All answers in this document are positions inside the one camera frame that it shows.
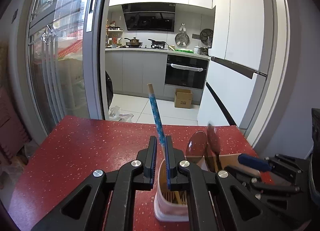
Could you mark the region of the brown spoon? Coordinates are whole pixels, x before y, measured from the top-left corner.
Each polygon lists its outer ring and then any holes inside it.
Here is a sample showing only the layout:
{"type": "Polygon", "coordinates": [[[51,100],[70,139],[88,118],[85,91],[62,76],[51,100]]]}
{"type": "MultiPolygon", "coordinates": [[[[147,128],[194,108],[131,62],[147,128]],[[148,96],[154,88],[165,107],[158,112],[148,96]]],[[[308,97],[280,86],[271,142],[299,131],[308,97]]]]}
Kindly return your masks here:
{"type": "Polygon", "coordinates": [[[208,124],[207,126],[207,138],[208,138],[208,144],[210,146],[210,149],[214,153],[216,157],[216,164],[217,164],[217,169],[222,170],[221,162],[220,162],[220,144],[216,135],[216,129],[212,124],[208,124]]]}
{"type": "Polygon", "coordinates": [[[185,158],[191,163],[199,163],[207,149],[207,136],[204,131],[195,132],[185,149],[185,158]]]}

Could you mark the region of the blue patterned wooden chopstick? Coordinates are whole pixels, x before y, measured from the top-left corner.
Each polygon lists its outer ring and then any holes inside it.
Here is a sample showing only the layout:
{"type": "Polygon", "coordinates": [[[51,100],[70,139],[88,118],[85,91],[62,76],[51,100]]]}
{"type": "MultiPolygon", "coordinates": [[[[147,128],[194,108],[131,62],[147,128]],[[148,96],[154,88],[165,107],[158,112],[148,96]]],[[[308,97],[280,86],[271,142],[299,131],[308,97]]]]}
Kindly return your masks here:
{"type": "Polygon", "coordinates": [[[159,142],[163,151],[163,156],[165,156],[165,135],[164,135],[161,117],[160,117],[158,106],[157,106],[156,96],[154,93],[153,85],[151,83],[148,83],[148,90],[149,90],[150,106],[151,106],[153,118],[155,121],[156,129],[157,129],[159,142]]]}

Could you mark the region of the beige plastic utensil holder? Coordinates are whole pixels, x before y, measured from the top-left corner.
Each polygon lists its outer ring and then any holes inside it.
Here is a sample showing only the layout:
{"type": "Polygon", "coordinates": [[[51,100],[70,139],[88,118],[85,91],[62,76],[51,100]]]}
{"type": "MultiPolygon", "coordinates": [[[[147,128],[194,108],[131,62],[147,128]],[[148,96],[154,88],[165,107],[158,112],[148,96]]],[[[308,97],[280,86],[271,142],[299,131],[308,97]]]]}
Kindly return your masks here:
{"type": "MultiPolygon", "coordinates": [[[[222,168],[229,165],[235,166],[243,170],[245,173],[253,175],[253,177],[261,177],[258,170],[244,166],[238,162],[239,154],[221,155],[219,156],[222,168]]],[[[177,200],[176,193],[169,191],[167,187],[167,174],[165,161],[162,161],[158,171],[157,177],[157,192],[153,207],[155,210],[155,217],[162,222],[187,222],[188,206],[186,193],[180,191],[180,200],[177,200]]]]}

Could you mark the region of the white refrigerator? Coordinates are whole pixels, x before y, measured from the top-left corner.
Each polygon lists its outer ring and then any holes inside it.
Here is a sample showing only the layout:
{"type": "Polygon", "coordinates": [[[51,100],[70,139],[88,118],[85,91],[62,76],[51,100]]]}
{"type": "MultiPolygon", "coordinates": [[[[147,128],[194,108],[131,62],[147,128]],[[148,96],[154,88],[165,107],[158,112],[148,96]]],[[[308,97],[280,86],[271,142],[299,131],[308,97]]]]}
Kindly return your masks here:
{"type": "Polygon", "coordinates": [[[247,130],[258,108],[270,61],[270,0],[215,0],[210,60],[197,122],[247,130]]]}

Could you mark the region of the cardboard box on floor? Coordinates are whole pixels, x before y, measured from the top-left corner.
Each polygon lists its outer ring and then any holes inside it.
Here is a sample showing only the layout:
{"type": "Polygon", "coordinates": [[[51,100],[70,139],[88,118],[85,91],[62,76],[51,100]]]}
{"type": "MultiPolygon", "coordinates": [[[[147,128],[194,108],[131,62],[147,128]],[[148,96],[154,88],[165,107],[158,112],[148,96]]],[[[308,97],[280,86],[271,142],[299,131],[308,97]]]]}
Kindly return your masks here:
{"type": "Polygon", "coordinates": [[[175,91],[174,106],[176,108],[191,108],[193,93],[189,89],[177,88],[175,91]]]}

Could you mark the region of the stacked pink plastic stools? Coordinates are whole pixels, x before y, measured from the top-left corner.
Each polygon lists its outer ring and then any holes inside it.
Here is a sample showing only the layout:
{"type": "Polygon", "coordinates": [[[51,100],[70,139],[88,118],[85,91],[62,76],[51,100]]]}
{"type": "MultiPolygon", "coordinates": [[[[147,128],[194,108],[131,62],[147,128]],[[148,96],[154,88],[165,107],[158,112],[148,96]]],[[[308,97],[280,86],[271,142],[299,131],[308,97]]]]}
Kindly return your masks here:
{"type": "Polygon", "coordinates": [[[1,164],[10,164],[29,135],[15,112],[5,87],[1,87],[1,164]]]}

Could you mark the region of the black built-in oven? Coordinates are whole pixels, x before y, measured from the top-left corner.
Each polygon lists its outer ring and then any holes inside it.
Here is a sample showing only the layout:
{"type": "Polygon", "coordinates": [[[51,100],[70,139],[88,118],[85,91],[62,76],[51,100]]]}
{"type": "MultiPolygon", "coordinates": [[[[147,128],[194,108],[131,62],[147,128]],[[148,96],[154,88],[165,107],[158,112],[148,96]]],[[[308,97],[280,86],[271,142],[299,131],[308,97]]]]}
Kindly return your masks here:
{"type": "Polygon", "coordinates": [[[208,60],[168,54],[165,84],[203,89],[207,67],[208,60]]]}

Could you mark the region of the black frying pan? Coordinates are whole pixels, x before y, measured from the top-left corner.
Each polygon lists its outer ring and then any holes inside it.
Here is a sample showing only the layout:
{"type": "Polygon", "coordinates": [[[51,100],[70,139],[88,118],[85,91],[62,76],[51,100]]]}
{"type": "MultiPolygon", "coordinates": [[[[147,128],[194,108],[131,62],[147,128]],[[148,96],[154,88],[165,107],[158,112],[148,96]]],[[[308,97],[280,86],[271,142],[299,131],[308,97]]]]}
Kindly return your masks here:
{"type": "Polygon", "coordinates": [[[151,48],[152,49],[165,49],[166,46],[166,42],[165,41],[156,41],[153,39],[149,39],[149,41],[151,42],[151,48]]]}

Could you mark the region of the cooking pot on stove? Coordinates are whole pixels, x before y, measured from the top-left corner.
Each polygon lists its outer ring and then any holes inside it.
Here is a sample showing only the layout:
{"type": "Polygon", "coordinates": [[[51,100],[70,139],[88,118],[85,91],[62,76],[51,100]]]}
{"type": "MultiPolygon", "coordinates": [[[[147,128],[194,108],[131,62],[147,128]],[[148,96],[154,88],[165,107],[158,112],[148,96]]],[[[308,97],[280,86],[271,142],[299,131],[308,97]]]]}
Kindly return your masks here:
{"type": "Polygon", "coordinates": [[[127,40],[126,46],[129,47],[129,48],[139,48],[143,44],[136,37],[133,37],[132,39],[129,39],[129,38],[125,37],[124,39],[127,40]]]}

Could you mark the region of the black range hood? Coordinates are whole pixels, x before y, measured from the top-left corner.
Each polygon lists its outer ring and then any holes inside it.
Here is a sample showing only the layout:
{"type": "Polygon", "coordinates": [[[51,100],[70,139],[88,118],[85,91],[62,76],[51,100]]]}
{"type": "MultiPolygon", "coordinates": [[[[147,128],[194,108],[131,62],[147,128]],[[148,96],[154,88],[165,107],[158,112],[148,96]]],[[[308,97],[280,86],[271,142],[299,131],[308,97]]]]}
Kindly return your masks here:
{"type": "Polygon", "coordinates": [[[121,5],[128,31],[174,32],[175,3],[144,2],[121,5]]]}

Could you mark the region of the glass sliding door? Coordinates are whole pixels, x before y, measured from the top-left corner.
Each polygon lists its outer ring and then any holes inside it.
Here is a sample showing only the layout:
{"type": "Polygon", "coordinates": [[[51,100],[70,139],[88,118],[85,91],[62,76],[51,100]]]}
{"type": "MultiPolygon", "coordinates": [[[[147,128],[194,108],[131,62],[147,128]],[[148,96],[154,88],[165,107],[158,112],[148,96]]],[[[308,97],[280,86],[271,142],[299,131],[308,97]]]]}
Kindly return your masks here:
{"type": "Polygon", "coordinates": [[[27,68],[45,133],[67,116],[103,119],[100,37],[104,0],[33,0],[27,68]]]}

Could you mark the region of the round strainer on wall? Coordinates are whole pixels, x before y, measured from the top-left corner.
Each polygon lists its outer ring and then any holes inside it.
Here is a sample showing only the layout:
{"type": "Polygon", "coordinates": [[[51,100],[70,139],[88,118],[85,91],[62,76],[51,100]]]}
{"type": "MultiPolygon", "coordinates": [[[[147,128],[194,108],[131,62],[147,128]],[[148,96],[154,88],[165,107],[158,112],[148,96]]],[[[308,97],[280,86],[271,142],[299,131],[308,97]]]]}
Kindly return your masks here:
{"type": "Polygon", "coordinates": [[[186,47],[189,44],[189,36],[185,32],[180,32],[175,36],[175,43],[178,47],[186,47]]]}

